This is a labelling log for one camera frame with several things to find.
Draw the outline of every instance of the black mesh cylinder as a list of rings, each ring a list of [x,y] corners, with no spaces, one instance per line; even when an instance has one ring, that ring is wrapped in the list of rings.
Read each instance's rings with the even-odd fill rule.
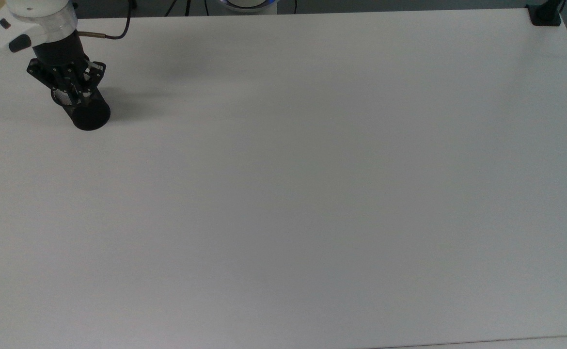
[[[64,110],[80,130],[91,131],[104,126],[111,116],[111,109],[98,89],[95,89],[88,102],[76,106],[64,106]]]

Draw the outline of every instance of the white tabletop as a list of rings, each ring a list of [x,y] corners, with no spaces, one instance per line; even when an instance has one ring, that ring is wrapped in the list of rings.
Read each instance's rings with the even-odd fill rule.
[[[1,349],[567,335],[565,27],[135,18],[82,41],[108,66],[93,132],[31,50],[0,54]]]

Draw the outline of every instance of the cable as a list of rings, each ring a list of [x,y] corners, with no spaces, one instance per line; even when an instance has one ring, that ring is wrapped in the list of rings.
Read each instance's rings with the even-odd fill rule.
[[[178,1],[178,0],[173,0],[173,1],[171,2],[171,5],[169,6],[168,11],[165,13],[165,16],[163,16],[163,17],[169,16],[169,13],[171,12],[171,9],[173,9],[173,5],[175,5],[175,2],[177,2],[177,1]]]
[[[118,35],[117,37],[103,34],[103,33],[93,33],[93,32],[78,32],[80,37],[95,37],[95,38],[108,38],[110,40],[120,40],[121,38],[126,36],[128,33],[128,27],[130,26],[130,16],[133,9],[133,4],[131,0],[128,0],[128,14],[126,15],[126,26],[124,26],[124,31],[122,34]]]
[[[184,17],[189,16],[189,9],[191,8],[191,0],[187,0],[187,6],[184,9]]]

